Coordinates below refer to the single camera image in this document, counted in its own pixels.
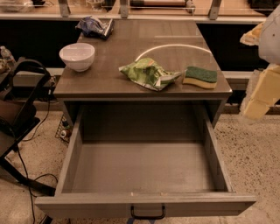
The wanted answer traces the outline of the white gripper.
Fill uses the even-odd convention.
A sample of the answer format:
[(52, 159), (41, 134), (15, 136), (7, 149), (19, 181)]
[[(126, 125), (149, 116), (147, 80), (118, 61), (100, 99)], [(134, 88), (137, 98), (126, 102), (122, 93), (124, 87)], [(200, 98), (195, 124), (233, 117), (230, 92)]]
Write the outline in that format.
[(244, 33), (240, 42), (247, 46), (259, 45), (259, 57), (273, 63), (263, 71), (253, 72), (241, 103), (241, 117), (258, 121), (280, 100), (280, 5), (264, 23)]

